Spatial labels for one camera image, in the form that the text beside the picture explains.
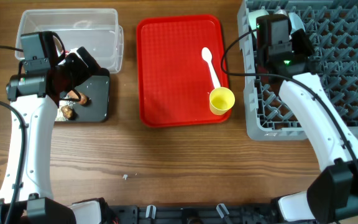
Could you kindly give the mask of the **orange carrot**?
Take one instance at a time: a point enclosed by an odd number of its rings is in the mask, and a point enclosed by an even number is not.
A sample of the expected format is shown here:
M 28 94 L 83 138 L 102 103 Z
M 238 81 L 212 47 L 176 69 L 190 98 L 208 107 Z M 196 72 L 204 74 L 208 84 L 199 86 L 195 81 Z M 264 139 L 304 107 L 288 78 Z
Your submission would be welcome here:
M 88 103 L 88 97 L 86 95 L 84 95 L 81 92 L 78 91 L 69 91 L 67 93 L 69 99 L 71 99 L 71 101 L 75 101 L 77 103 L 79 103 L 80 105 L 86 105 Z

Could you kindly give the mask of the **light blue plate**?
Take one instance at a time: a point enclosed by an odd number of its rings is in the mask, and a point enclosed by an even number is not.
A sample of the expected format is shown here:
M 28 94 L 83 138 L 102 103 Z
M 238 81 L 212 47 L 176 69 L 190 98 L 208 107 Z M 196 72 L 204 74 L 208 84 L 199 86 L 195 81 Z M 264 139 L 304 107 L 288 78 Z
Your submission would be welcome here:
M 291 22 L 291 31 L 290 31 L 291 34 L 296 32 L 299 29 L 302 29 L 303 31 L 305 31 L 304 23 L 298 14 L 296 14 L 294 12 L 290 12 L 288 14 L 288 18 L 290 19 L 290 22 Z

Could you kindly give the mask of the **brown food scrap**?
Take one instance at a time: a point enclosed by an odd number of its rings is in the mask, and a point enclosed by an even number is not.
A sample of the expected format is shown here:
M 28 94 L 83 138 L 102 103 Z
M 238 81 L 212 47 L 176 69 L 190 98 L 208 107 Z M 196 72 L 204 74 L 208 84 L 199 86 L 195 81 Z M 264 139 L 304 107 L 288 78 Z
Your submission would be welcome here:
M 69 105 L 62 106 L 60 111 L 65 119 L 73 119 L 75 117 L 73 108 Z

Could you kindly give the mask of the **mint green bowl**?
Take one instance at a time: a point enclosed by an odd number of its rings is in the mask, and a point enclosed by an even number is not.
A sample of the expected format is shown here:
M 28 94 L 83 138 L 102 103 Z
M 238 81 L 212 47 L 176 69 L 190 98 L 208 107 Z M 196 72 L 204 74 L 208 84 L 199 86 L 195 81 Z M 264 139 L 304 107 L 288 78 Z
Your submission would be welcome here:
M 248 14 L 248 20 L 249 20 L 249 26 L 252 30 L 257 28 L 256 24 L 256 18 L 260 16 L 266 16 L 269 15 L 269 13 L 265 9 L 259 9 L 256 11 L 252 11 Z

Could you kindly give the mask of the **yellow plastic cup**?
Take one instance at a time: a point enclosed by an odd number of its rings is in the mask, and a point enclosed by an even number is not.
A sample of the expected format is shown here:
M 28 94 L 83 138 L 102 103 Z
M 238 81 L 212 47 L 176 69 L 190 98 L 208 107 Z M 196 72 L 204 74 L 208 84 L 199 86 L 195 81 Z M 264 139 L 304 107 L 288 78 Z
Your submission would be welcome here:
M 229 111 L 235 103 L 233 92 L 226 87 L 215 88 L 209 94 L 209 108 L 215 115 L 223 115 Z

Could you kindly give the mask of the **white plastic spoon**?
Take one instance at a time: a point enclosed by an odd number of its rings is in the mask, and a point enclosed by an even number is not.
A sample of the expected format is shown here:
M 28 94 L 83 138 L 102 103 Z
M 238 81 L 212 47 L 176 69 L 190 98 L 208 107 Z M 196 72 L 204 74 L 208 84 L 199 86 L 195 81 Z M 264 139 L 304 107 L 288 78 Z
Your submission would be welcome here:
M 215 71 L 215 69 L 213 67 L 213 64 L 212 64 L 212 58 L 213 57 L 212 57 L 212 53 L 209 50 L 209 48 L 203 47 L 202 50 L 201 50 L 201 56 L 202 56 L 202 59 L 208 64 L 208 68 L 209 68 L 209 72 L 210 72 L 210 75 L 211 75 L 211 80 L 212 80 L 214 89 L 220 88 L 221 84 L 220 84 L 219 78 L 218 78 L 218 76 L 216 74 L 216 71 Z

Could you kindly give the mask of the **light blue bowl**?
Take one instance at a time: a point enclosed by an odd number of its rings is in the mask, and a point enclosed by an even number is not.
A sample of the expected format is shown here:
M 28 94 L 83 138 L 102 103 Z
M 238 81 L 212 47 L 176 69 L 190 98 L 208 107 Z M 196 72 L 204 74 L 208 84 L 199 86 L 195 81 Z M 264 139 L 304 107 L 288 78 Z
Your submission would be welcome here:
M 282 15 L 284 15 L 284 16 L 288 16 L 288 13 L 287 13 L 285 10 L 283 10 L 283 9 L 277 10 L 277 11 L 275 12 L 275 14 L 282 14 Z

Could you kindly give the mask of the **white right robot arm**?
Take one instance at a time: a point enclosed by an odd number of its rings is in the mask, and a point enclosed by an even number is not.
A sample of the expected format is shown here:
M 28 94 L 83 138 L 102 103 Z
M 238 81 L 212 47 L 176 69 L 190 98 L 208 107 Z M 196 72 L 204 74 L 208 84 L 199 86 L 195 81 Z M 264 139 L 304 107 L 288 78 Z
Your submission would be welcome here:
M 317 75 L 298 69 L 287 27 L 257 26 L 258 58 L 282 80 L 280 98 L 304 129 L 320 175 L 303 192 L 277 199 L 287 222 L 332 223 L 358 216 L 358 139 L 328 100 Z

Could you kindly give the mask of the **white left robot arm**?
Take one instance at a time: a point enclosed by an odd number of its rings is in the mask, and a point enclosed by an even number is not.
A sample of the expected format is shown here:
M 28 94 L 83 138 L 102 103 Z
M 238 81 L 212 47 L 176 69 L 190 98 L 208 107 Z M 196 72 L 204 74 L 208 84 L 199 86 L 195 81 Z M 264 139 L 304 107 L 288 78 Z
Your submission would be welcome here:
M 19 64 L 25 73 L 11 77 L 12 133 L 6 176 L 0 189 L 0 223 L 109 223 L 113 212 L 103 198 L 64 206 L 53 200 L 50 183 L 52 130 L 60 93 L 93 75 L 109 75 L 84 48 L 68 55 L 36 55 Z

